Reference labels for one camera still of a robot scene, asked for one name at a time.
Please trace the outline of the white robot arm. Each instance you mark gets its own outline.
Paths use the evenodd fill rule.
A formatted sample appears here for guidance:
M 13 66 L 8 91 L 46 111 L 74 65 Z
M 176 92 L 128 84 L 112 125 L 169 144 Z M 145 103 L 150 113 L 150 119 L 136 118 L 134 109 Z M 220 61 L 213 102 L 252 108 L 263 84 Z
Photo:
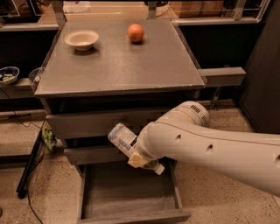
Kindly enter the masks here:
M 207 110 L 186 101 L 146 125 L 129 164 L 167 157 L 219 172 L 280 196 L 280 136 L 210 129 Z

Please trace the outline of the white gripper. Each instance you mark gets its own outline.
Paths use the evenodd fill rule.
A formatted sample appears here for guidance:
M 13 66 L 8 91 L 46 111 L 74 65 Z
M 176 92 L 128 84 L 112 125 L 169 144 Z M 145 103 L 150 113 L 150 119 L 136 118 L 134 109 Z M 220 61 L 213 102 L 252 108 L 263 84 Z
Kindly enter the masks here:
M 149 129 L 143 129 L 136 141 L 137 151 L 129 158 L 128 164 L 134 168 L 139 168 L 148 163 L 147 160 L 158 160 L 164 155 L 159 150 L 159 137 L 158 135 Z

